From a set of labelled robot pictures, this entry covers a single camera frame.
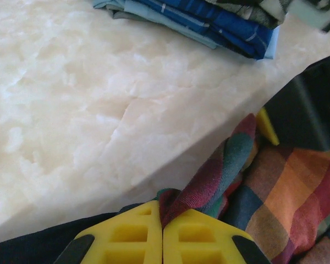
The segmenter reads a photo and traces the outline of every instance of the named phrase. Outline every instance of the colorful checkered blanket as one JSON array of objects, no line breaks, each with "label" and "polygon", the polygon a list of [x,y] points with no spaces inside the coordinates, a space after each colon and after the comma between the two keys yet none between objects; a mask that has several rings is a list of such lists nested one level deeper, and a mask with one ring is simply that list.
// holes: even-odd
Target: colorful checkered blanket
[{"label": "colorful checkered blanket", "polygon": [[250,114],[184,190],[158,193],[163,227],[194,208],[248,232],[272,263],[330,263],[330,151],[255,134]]}]

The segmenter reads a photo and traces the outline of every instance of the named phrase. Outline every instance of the light blue fabric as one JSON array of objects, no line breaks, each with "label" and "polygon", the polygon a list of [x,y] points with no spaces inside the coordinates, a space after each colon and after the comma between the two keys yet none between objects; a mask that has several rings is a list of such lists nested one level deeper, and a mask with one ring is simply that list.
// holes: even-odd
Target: light blue fabric
[{"label": "light blue fabric", "polygon": [[278,38],[279,38],[279,31],[280,31],[279,26],[274,29],[273,35],[271,36],[269,46],[266,49],[266,53],[264,55],[264,58],[266,58],[266,59],[275,59],[277,41],[278,41]]},{"label": "light blue fabric", "polygon": [[[132,1],[132,0],[94,0],[93,6],[95,8],[103,8],[103,7],[118,7],[118,9],[123,9],[124,14],[134,14],[139,17],[142,17],[148,21],[165,25],[191,39],[194,39],[210,48],[221,47],[222,45],[218,45],[213,40],[203,35],[200,35],[188,27],[182,26],[170,18],[162,15],[161,13],[151,9],[145,4],[140,2]],[[279,28],[276,28],[272,33],[272,39],[267,47],[267,51],[265,53],[265,58],[272,59],[274,58],[274,54],[276,51],[277,38],[279,34]]]}]

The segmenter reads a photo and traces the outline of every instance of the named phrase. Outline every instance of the yellow plastic piece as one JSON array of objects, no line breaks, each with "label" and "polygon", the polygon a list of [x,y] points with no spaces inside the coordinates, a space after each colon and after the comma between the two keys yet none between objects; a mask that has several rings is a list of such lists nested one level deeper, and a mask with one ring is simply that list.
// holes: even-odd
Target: yellow plastic piece
[{"label": "yellow plastic piece", "polygon": [[162,264],[157,201],[147,202],[79,233],[95,239],[82,264]]},{"label": "yellow plastic piece", "polygon": [[246,264],[232,241],[246,232],[195,210],[172,220],[163,231],[164,264]]},{"label": "yellow plastic piece", "polygon": [[263,136],[268,139],[271,144],[277,146],[280,144],[279,138],[276,135],[276,132],[270,122],[268,112],[266,111],[265,107],[260,109],[256,116],[257,126],[259,131],[263,134]]}]

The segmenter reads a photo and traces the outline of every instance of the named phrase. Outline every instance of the stack of clothes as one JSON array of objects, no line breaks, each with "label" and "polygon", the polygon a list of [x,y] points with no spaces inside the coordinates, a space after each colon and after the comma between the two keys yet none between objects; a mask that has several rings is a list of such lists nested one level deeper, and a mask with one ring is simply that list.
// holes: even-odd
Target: stack of clothes
[{"label": "stack of clothes", "polygon": [[113,19],[146,20],[165,25],[216,48],[248,58],[273,58],[278,25],[292,0],[94,0]]}]

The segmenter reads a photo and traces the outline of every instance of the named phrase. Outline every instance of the marble surface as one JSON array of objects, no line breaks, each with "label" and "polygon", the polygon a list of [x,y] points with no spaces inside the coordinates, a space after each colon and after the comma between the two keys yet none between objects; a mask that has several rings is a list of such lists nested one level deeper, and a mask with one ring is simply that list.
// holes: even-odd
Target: marble surface
[{"label": "marble surface", "polygon": [[293,17],[277,58],[212,51],[87,0],[0,1],[0,241],[183,188],[330,33]]}]

